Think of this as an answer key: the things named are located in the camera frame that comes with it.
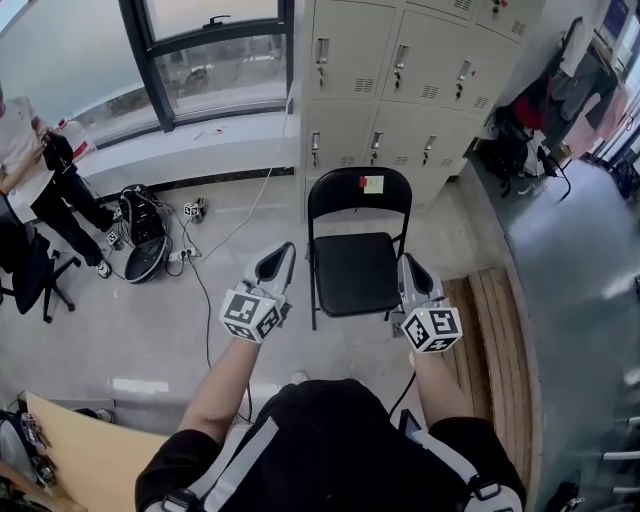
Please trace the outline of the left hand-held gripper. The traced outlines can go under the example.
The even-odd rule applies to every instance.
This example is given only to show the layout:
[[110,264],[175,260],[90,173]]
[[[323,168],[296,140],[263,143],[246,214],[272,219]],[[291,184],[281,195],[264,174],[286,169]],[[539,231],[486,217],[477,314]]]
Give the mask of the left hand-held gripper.
[[229,334],[255,344],[284,323],[291,305],[286,299],[296,262],[290,241],[278,242],[254,255],[244,280],[226,291],[219,321]]

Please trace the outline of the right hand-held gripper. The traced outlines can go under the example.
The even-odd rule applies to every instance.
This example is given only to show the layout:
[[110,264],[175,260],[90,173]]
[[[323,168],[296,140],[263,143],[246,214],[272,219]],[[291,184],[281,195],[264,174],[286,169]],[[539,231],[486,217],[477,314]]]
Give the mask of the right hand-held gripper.
[[398,261],[403,305],[390,313],[394,336],[403,336],[416,353],[445,352],[462,338],[459,311],[444,297],[440,278],[410,253]]

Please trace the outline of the black folding chair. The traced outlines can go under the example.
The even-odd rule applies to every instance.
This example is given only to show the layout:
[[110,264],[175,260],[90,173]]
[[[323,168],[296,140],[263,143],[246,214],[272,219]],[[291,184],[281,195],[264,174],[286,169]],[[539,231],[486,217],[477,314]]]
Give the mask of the black folding chair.
[[[359,186],[361,176],[373,175],[384,177],[383,194],[364,194]],[[313,330],[318,312],[330,318],[388,315],[400,305],[397,264],[405,252],[412,203],[409,181],[390,168],[343,167],[316,180],[306,205]],[[318,218],[361,209],[400,214],[400,233],[395,237],[386,232],[315,235]]]

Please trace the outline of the person's left forearm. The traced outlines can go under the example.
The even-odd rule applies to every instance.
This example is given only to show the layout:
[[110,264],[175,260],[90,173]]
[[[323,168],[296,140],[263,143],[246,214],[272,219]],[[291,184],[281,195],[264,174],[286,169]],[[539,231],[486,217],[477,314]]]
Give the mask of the person's left forearm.
[[233,338],[207,372],[180,422],[179,431],[197,430],[222,445],[242,403],[261,346]]

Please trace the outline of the person's right forearm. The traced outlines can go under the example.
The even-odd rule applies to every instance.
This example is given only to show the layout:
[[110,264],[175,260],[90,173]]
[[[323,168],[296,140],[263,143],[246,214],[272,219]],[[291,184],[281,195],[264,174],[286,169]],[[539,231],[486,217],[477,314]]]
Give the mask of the person's right forearm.
[[473,416],[469,402],[441,356],[416,353],[414,370],[428,428],[448,418]]

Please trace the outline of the black office chair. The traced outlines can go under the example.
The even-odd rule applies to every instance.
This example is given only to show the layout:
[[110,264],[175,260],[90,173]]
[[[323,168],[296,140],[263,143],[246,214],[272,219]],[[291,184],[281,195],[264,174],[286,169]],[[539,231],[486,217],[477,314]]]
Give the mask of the black office chair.
[[49,247],[50,242],[35,228],[0,222],[0,268],[11,277],[10,288],[4,287],[0,280],[0,304],[5,295],[13,297],[18,312],[26,315],[43,296],[42,319],[48,324],[52,322],[49,304],[53,293],[69,312],[75,311],[76,305],[58,285],[58,279],[71,266],[81,266],[75,256],[57,265],[61,253],[49,252]]

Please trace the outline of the wooden slat pallet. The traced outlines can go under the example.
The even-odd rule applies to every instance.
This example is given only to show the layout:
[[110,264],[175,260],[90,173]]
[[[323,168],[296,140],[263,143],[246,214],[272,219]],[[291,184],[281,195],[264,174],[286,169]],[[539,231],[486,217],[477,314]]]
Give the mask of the wooden slat pallet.
[[492,424],[526,488],[532,478],[534,421],[520,315],[507,272],[486,269],[443,283],[458,308],[463,338],[444,360],[475,416]]

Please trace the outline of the phone with blue screen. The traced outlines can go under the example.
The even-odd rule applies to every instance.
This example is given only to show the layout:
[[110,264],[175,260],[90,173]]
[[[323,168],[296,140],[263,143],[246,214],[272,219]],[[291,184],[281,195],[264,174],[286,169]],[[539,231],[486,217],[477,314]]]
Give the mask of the phone with blue screen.
[[409,409],[403,409],[400,413],[398,430],[416,444],[421,443],[422,428]]

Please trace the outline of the black backpack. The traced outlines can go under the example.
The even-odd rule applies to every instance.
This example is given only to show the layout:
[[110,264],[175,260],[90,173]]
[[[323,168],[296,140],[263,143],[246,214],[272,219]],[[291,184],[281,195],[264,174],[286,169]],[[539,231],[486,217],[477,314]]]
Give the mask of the black backpack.
[[494,113],[496,138],[484,140],[478,147],[478,155],[487,171],[500,180],[501,198],[511,191],[512,178],[524,169],[531,137],[509,106],[502,106]]

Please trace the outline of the person's black clothed body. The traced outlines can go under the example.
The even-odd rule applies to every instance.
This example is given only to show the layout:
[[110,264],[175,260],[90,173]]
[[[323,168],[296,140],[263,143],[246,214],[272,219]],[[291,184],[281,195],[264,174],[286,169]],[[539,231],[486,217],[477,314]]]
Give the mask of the person's black clothed body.
[[[234,456],[267,419],[278,432],[221,512],[458,512],[466,484],[394,427],[379,399],[353,379],[287,385],[262,408]],[[493,427],[453,417],[429,434],[467,459],[484,481],[526,491]],[[172,435],[138,476],[136,512],[202,477],[222,453],[209,435]]]

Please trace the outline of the grey metal locker cabinet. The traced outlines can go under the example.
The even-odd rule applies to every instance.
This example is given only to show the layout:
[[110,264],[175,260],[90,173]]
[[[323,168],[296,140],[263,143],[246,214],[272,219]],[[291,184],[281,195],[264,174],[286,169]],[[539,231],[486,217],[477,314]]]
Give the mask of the grey metal locker cabinet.
[[507,85],[545,0],[302,0],[298,182],[381,166],[425,209]]

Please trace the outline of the clear plastic bottle red label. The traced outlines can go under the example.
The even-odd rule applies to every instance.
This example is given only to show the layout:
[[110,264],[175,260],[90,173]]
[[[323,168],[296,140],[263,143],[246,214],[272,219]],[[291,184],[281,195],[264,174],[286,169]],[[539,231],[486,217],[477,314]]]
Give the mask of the clear plastic bottle red label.
[[61,119],[57,125],[57,132],[64,136],[71,146],[74,163],[96,150],[94,142],[77,120]]

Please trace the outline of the black bag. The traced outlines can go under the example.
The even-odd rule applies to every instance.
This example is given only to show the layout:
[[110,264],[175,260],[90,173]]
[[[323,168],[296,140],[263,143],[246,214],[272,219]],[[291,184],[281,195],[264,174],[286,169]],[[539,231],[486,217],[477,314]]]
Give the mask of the black bag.
[[579,495],[577,483],[563,481],[548,501],[544,512],[575,512],[584,501]]

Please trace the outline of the white metal rack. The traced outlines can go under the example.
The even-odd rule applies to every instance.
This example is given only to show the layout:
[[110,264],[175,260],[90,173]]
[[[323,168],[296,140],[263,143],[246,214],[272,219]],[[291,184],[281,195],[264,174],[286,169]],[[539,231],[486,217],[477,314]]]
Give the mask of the white metal rack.
[[627,418],[622,425],[624,445],[605,451],[601,461],[610,476],[611,493],[630,497],[640,494],[640,415]]

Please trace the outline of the black window frame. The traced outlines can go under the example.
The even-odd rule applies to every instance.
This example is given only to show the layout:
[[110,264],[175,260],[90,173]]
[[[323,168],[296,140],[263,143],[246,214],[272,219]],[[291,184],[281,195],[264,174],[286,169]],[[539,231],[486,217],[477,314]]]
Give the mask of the black window frame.
[[296,0],[118,0],[160,128],[284,110]]

